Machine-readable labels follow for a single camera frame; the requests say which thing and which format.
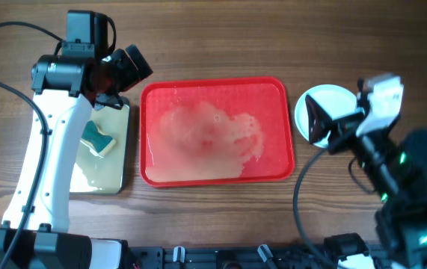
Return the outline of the light blue plate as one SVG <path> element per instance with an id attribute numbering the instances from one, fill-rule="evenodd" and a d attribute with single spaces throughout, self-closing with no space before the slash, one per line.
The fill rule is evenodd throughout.
<path id="1" fill-rule="evenodd" d="M 301 136 L 309 141 L 310 121 L 307 113 L 306 96 L 312 97 L 323 108 L 331 119 L 339 126 L 357 122 L 357 97 L 344 87 L 334 84 L 320 84 L 304 92 L 298 99 L 294 118 Z"/>

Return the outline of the green yellow sponge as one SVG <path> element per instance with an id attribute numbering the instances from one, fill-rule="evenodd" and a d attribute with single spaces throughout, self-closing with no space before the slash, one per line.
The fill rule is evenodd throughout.
<path id="1" fill-rule="evenodd" d="M 111 135 L 104 133 L 92 120 L 87 122 L 80 142 L 90 150 L 91 154 L 100 158 L 104 158 L 117 143 Z"/>

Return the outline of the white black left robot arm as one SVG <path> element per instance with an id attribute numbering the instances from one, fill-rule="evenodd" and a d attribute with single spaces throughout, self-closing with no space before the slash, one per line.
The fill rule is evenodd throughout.
<path id="1" fill-rule="evenodd" d="M 0 268 L 131 268 L 126 241 L 69 233 L 70 183 L 91 112 L 152 69 L 136 46 L 44 55 L 32 69 L 34 116 L 16 192 L 0 225 Z"/>

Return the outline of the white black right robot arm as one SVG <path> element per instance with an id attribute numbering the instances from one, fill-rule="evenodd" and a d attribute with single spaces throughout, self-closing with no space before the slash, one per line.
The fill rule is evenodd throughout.
<path id="1" fill-rule="evenodd" d="M 337 120 L 311 96 L 305 98 L 310 142 L 328 137 L 330 154 L 350 150 L 383 206 L 375 213 L 376 232 L 393 261 L 409 268 L 427 266 L 427 130 L 411 132 L 401 144 L 393 124 L 375 126 L 375 105 L 360 98 L 360 112 Z"/>

